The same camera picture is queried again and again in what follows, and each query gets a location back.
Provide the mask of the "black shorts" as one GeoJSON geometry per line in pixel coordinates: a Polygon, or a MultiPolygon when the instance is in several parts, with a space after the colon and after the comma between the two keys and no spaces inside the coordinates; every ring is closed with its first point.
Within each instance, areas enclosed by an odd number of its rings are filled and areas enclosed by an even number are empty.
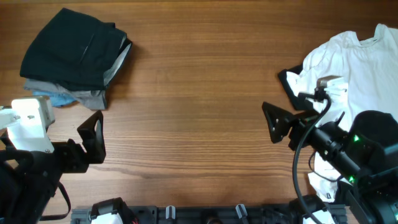
{"type": "Polygon", "coordinates": [[[131,49],[115,23],[63,8],[27,49],[20,76],[70,91],[106,90],[131,49]]]}

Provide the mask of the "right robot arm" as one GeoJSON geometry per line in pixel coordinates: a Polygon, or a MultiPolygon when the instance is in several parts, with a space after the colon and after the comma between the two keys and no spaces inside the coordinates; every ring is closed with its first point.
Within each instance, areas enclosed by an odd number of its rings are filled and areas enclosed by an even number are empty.
{"type": "Polygon", "coordinates": [[[345,200],[359,223],[397,223],[397,121],[391,114],[363,111],[344,131],[337,121],[315,127],[323,116],[316,111],[292,114],[267,102],[262,110],[271,141],[290,138],[293,182],[305,214],[312,213],[299,188],[297,166],[301,150],[311,146],[351,184],[345,200]]]}

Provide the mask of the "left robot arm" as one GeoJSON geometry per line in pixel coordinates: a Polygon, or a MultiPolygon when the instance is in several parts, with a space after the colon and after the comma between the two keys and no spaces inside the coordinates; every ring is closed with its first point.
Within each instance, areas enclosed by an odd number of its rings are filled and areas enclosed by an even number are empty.
{"type": "Polygon", "coordinates": [[[53,143],[53,152],[16,149],[9,133],[1,135],[1,223],[37,223],[61,220],[67,214],[44,215],[49,200],[59,190],[67,205],[70,199],[60,182],[63,174],[85,173],[91,164],[106,157],[103,114],[96,111],[77,129],[81,144],[69,139],[53,143]]]}

